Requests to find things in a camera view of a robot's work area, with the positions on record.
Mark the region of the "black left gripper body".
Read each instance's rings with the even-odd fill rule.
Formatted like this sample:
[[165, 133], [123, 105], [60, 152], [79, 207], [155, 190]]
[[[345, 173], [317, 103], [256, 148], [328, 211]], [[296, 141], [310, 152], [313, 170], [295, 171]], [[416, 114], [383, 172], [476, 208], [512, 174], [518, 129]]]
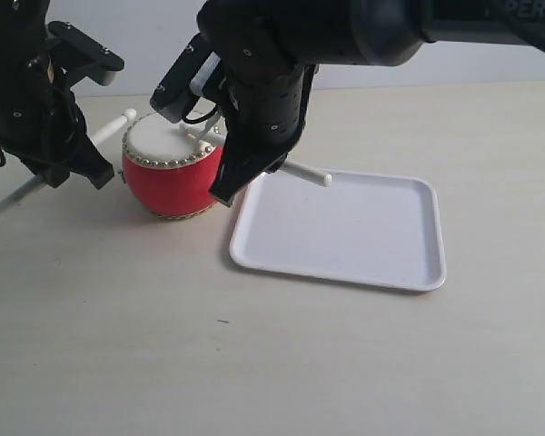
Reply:
[[7, 154], [62, 160], [84, 115], [47, 45], [0, 46], [0, 167]]

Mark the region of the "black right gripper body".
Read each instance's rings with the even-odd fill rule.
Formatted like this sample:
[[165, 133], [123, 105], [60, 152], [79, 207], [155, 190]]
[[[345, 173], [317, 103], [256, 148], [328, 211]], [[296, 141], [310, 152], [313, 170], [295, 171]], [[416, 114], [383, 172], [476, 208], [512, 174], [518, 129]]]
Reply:
[[263, 81], [229, 71], [223, 155], [282, 157], [289, 153], [302, 136], [316, 70], [315, 65], [298, 65], [288, 75]]

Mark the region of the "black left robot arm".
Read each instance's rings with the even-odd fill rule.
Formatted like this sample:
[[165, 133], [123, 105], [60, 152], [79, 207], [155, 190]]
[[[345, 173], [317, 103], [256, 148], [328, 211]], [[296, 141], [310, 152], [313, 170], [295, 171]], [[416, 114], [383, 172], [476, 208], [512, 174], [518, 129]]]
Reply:
[[68, 22], [47, 22], [47, 1], [0, 1], [0, 166], [11, 154], [53, 188], [75, 173], [100, 189], [114, 176], [87, 133], [73, 87], [109, 85], [124, 60]]

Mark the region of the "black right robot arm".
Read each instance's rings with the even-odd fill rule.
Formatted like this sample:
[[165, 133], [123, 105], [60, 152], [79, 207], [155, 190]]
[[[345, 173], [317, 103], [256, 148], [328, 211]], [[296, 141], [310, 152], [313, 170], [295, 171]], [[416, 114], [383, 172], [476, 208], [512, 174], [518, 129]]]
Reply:
[[196, 20], [224, 72], [227, 135], [210, 192], [227, 205], [299, 142], [321, 64], [394, 67], [437, 42], [545, 54], [545, 1], [208, 1]]

